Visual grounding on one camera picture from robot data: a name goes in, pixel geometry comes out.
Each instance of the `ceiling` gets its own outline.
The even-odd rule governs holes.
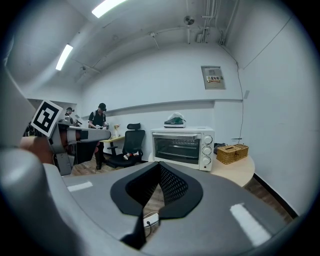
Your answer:
[[[206,0],[127,0],[102,17],[91,11],[103,0],[46,0],[24,13],[14,34],[8,69],[17,83],[34,90],[43,85],[86,83],[110,65],[138,52],[187,43],[184,17],[191,15],[191,44],[196,44],[206,15]],[[234,0],[222,0],[218,27],[225,30]],[[210,42],[219,39],[212,27]],[[61,71],[55,69],[66,44],[73,50]]]

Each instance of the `oven door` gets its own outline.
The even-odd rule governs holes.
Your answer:
[[[201,133],[154,132],[152,136],[156,158],[199,164]]]

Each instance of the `oven window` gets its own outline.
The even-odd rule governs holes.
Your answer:
[[[188,164],[199,164],[200,139],[154,137],[155,157]]]

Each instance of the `tissue box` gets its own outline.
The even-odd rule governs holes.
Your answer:
[[[217,148],[216,159],[226,165],[248,156],[249,147],[242,144],[221,146]]]

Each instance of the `oven knob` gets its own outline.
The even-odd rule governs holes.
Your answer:
[[[208,146],[205,146],[203,149],[202,149],[202,153],[204,153],[205,155],[210,155],[211,154],[211,148],[208,147]]]
[[[213,139],[210,135],[206,135],[204,136],[203,141],[205,144],[210,144],[213,141]]]
[[[210,164],[210,163],[211,163],[210,157],[207,157],[207,156],[203,157],[203,158],[202,158],[202,163],[203,163],[205,166],[208,165],[208,164]]]

